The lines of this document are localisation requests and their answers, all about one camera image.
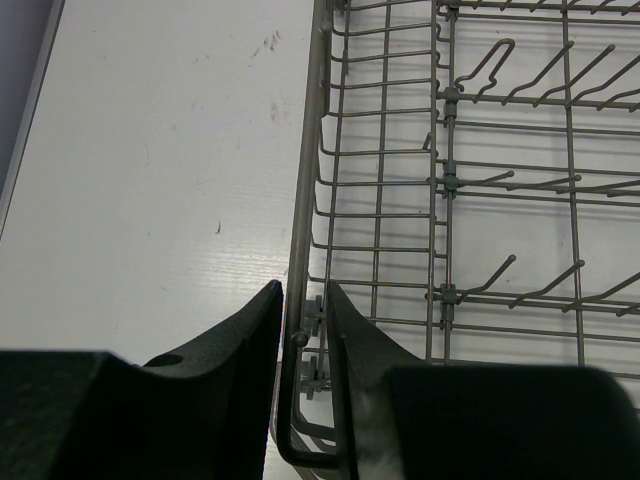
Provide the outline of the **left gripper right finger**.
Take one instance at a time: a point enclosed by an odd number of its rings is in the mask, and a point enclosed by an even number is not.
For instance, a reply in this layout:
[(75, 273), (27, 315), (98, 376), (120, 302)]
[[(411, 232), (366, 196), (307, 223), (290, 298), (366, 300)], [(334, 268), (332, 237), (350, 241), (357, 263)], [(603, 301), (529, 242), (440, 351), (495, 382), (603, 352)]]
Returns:
[(639, 419), (607, 373), (432, 366), (327, 292), (336, 451), (344, 479), (635, 479)]

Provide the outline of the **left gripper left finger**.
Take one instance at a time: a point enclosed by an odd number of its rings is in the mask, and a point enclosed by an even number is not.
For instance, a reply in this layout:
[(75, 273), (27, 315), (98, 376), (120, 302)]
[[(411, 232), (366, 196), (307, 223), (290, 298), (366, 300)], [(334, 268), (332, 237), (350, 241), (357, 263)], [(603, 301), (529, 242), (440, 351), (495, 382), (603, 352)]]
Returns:
[(1, 354), (5, 479), (259, 479), (283, 291), (146, 364), (98, 351)]

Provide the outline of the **grey wire dish rack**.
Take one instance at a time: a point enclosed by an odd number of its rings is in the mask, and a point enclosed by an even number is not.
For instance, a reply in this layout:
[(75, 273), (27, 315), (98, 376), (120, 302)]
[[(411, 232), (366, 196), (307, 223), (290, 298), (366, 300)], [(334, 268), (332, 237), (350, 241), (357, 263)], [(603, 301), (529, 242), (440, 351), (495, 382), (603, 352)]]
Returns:
[(271, 434), (335, 452), (329, 286), (437, 366), (639, 396), (639, 5), (317, 1)]

